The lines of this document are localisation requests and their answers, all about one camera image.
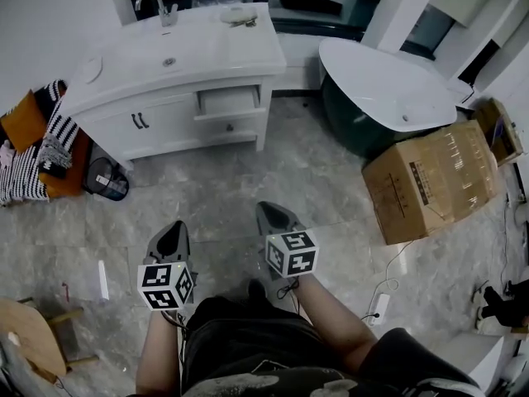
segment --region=black t-shirt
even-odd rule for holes
[[[303,319],[212,320],[186,346],[184,397],[401,395],[431,378],[474,385],[404,329],[386,333],[357,377]],[[442,392],[441,395],[462,395]]]

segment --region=sofa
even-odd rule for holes
[[[90,139],[60,116],[65,91],[62,80],[30,90],[0,117],[0,146],[8,140],[15,151],[11,165],[0,163],[0,205],[83,192]]]

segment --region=sink drain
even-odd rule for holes
[[[165,68],[168,66],[174,65],[176,63],[176,59],[174,57],[169,57],[168,59],[164,60],[164,63],[162,64]]]

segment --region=open drawer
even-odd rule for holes
[[[228,121],[257,117],[267,108],[260,108],[257,87],[217,88],[198,92],[197,122]]]

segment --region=wooden stool leg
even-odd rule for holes
[[[71,318],[77,318],[83,314],[83,308],[72,310],[71,312],[67,312],[65,314],[61,314],[57,316],[56,318],[52,318],[48,320],[49,325],[56,325],[57,323],[64,322],[67,319]]]
[[[90,363],[92,361],[98,361],[99,357],[92,356],[92,357],[85,357],[84,359],[79,359],[77,361],[67,361],[66,367],[71,368],[74,366],[84,365],[85,363]]]

